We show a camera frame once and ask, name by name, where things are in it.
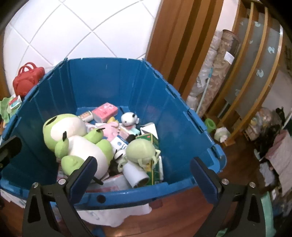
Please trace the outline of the white cylinder roll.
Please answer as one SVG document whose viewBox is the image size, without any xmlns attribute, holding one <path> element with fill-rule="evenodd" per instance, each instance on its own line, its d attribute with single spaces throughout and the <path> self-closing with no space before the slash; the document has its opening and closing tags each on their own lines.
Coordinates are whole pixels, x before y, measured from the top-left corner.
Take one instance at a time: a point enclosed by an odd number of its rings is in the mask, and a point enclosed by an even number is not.
<svg viewBox="0 0 292 237">
<path fill-rule="evenodd" d="M 131 161 L 123 165 L 122 173 L 132 188 L 143 187 L 149 181 L 149 176 L 143 168 Z"/>
</svg>

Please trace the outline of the blue white medicine box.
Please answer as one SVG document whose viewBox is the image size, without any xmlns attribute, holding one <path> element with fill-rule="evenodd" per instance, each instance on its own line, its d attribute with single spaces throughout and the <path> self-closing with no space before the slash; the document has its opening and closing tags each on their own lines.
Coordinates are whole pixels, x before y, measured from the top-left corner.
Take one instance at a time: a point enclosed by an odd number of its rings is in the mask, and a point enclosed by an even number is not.
<svg viewBox="0 0 292 237">
<path fill-rule="evenodd" d="M 116 151 L 123 150 L 128 146 L 128 142 L 124 140 L 122 137 L 119 135 L 116 136 L 112 141 L 110 141 L 112 145 L 113 152 L 115 153 Z"/>
</svg>

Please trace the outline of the green medicine box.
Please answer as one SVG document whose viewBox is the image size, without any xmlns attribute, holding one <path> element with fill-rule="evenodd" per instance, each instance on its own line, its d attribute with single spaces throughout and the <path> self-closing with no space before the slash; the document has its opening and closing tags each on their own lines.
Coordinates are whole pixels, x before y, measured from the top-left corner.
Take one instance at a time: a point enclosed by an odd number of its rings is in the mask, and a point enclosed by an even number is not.
<svg viewBox="0 0 292 237">
<path fill-rule="evenodd" d="M 144 139 L 146 148 L 145 158 L 142 159 L 143 168 L 145 169 L 149 181 L 147 186 L 159 184 L 163 181 L 163 165 L 159 149 L 158 139 L 151 133 L 138 136 L 136 139 Z"/>
</svg>

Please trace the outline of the pink white medicine box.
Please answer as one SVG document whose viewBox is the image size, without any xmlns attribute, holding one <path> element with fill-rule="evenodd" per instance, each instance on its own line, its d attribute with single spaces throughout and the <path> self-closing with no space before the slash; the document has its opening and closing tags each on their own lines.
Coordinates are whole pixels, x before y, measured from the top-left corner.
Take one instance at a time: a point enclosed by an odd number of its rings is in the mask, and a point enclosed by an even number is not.
<svg viewBox="0 0 292 237">
<path fill-rule="evenodd" d="M 117 114 L 118 108 L 108 102 L 92 110 L 93 118 L 98 123 L 106 123 L 111 117 Z"/>
</svg>

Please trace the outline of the small green frog plush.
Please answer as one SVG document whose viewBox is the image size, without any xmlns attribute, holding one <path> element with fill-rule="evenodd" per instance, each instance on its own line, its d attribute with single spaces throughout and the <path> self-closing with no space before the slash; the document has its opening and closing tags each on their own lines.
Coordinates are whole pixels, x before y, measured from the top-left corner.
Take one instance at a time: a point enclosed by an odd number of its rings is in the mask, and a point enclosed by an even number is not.
<svg viewBox="0 0 292 237">
<path fill-rule="evenodd" d="M 124 154 L 118 160 L 118 171 L 123 171 L 123 165 L 128 161 L 137 163 L 141 168 L 143 168 L 142 159 L 145 158 L 146 151 L 149 149 L 146 148 L 146 145 L 143 142 L 147 142 L 144 139 L 133 140 L 129 145 L 124 149 Z"/>
</svg>

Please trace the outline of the white green carton box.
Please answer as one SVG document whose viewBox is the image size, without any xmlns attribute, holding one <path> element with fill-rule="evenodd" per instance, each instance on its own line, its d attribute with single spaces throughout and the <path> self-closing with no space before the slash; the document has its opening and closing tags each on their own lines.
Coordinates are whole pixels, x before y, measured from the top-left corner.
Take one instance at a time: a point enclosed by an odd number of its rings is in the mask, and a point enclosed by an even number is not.
<svg viewBox="0 0 292 237">
<path fill-rule="evenodd" d="M 152 134 L 156 139 L 158 139 L 158 134 L 156 130 L 156 126 L 154 123 L 147 123 L 140 126 L 140 132 L 142 135 L 144 134 Z"/>
</svg>

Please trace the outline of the pink tissue pack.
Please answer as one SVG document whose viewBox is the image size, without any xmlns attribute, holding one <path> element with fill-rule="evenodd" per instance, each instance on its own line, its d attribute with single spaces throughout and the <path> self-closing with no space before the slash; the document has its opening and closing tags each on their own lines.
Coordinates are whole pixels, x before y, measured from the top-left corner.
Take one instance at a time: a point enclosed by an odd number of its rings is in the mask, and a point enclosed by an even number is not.
<svg viewBox="0 0 292 237">
<path fill-rule="evenodd" d="M 92 181 L 87 189 L 87 193 L 107 193 L 115 191 L 123 191 L 132 189 L 131 185 L 125 178 L 125 176 L 120 173 L 115 176 L 109 176 L 108 173 L 102 179 L 103 185 L 99 185 L 95 181 Z"/>
</svg>

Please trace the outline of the green white frog plush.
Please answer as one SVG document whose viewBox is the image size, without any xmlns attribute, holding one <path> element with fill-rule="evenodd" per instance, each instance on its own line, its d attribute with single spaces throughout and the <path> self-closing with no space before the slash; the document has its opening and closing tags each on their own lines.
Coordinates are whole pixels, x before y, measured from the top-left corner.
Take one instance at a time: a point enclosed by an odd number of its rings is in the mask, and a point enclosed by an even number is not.
<svg viewBox="0 0 292 237">
<path fill-rule="evenodd" d="M 87 131 L 83 120 L 74 114 L 59 114 L 43 125 L 45 145 L 54 152 L 65 175 L 81 167 L 88 157 L 97 161 L 94 177 L 103 178 L 113 159 L 113 147 L 104 139 L 103 128 Z"/>
</svg>

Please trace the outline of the red handbag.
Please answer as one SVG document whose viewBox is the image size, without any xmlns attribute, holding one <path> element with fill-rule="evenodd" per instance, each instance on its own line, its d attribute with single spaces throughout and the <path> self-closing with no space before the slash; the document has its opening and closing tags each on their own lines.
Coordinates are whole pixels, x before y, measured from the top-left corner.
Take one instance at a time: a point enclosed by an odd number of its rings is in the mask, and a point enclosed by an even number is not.
<svg viewBox="0 0 292 237">
<path fill-rule="evenodd" d="M 37 67 L 32 62 L 24 64 L 12 83 L 15 95 L 24 98 L 44 75 L 44 67 Z"/>
</svg>

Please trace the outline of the crumpled white tissue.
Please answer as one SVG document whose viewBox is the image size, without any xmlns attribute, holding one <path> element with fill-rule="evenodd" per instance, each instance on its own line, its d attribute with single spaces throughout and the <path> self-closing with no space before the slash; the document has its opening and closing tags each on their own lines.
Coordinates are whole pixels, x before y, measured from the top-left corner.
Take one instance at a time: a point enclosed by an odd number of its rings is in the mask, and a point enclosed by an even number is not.
<svg viewBox="0 0 292 237">
<path fill-rule="evenodd" d="M 231 136 L 231 133 L 228 131 L 226 127 L 218 128 L 215 131 L 214 139 L 220 143 L 223 143 Z"/>
</svg>

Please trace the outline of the green plastic cup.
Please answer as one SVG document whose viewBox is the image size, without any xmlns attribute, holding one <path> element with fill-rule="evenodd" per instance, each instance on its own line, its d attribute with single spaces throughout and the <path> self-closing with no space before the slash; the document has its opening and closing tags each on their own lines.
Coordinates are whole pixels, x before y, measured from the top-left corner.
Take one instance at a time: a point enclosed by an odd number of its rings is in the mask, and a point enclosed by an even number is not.
<svg viewBox="0 0 292 237">
<path fill-rule="evenodd" d="M 207 127 L 208 133 L 211 133 L 212 131 L 216 130 L 216 124 L 212 119 L 206 118 L 204 123 L 205 123 L 205 126 Z"/>
</svg>

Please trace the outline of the blue plastic storage crate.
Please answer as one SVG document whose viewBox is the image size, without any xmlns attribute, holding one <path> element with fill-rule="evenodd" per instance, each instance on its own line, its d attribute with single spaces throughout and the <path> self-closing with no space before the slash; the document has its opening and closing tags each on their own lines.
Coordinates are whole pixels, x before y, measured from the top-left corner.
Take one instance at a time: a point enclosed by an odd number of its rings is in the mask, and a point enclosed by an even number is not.
<svg viewBox="0 0 292 237">
<path fill-rule="evenodd" d="M 142 124 L 153 122 L 158 133 L 164 181 L 161 184 L 107 193 L 85 193 L 80 210 L 143 205 L 184 190 L 196 183 L 190 161 L 199 157 L 221 172 L 227 158 L 208 134 L 199 116 L 176 89 L 149 62 L 124 58 L 64 60 L 44 76 L 25 97 L 3 133 L 17 136 L 21 152 L 1 173 L 1 188 L 26 199 L 33 183 L 54 184 L 58 165 L 44 143 L 42 127 L 64 113 L 81 114 L 104 103 L 120 112 L 134 112 Z"/>
</svg>

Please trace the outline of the small white panda plush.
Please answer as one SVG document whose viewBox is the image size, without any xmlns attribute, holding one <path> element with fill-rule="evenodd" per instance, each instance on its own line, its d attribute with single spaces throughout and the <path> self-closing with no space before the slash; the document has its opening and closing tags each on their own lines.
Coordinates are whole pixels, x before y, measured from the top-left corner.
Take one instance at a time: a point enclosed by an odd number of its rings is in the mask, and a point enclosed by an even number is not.
<svg viewBox="0 0 292 237">
<path fill-rule="evenodd" d="M 138 116 L 133 112 L 126 112 L 121 116 L 121 122 L 124 126 L 134 126 L 139 123 Z"/>
</svg>

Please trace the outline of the rolled patterned carpet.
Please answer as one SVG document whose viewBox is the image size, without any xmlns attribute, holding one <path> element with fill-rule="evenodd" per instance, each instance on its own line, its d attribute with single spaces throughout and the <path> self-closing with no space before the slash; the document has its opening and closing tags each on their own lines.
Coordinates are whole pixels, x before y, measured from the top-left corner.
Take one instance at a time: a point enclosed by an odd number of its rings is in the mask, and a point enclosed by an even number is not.
<svg viewBox="0 0 292 237">
<path fill-rule="evenodd" d="M 202 117 L 219 92 L 241 46 L 240 39 L 229 30 L 215 31 L 187 105 Z"/>
</svg>

